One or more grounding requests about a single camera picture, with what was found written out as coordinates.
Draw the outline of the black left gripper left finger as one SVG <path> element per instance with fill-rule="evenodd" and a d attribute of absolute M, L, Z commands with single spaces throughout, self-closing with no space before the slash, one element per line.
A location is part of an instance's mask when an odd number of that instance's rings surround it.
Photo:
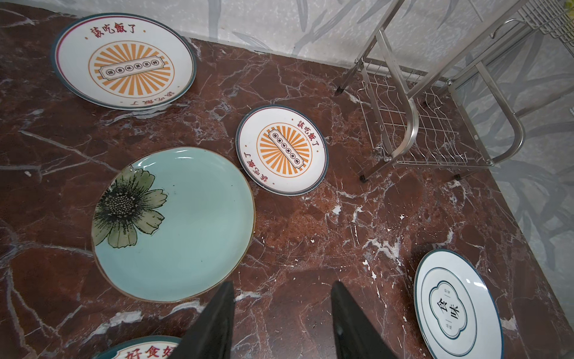
<path fill-rule="evenodd" d="M 230 358 L 235 315 L 232 282 L 224 282 L 170 354 L 175 358 Z"/>

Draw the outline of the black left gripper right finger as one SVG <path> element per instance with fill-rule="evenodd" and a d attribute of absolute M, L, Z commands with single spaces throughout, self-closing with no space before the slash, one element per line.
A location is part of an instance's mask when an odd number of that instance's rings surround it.
<path fill-rule="evenodd" d="M 341 281 L 331 289 L 336 357 L 396 358 Z"/>

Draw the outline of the white plate green rim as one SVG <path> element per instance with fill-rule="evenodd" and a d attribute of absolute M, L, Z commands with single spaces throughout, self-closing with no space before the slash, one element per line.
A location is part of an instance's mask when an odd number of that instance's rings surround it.
<path fill-rule="evenodd" d="M 428 252 L 414 281 L 416 318 L 433 358 L 503 358 L 493 296 L 474 266 L 445 249 Z"/>

